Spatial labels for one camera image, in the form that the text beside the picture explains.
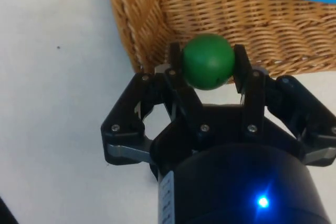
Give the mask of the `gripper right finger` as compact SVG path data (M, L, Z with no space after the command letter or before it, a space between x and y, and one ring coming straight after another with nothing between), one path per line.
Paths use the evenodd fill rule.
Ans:
M242 132L247 138L291 153L309 166L335 161L335 115L295 77L273 79L264 68L253 67L243 45L234 46L233 77L241 94ZM266 136L270 123L265 110L293 134L288 140Z

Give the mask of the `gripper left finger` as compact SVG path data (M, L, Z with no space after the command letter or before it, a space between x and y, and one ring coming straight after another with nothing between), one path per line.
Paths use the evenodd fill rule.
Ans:
M182 75L182 50L169 46L171 63L154 74L136 73L101 126L104 156L113 165L174 165L210 141L210 123L194 88ZM164 105L168 126L153 140L144 119Z

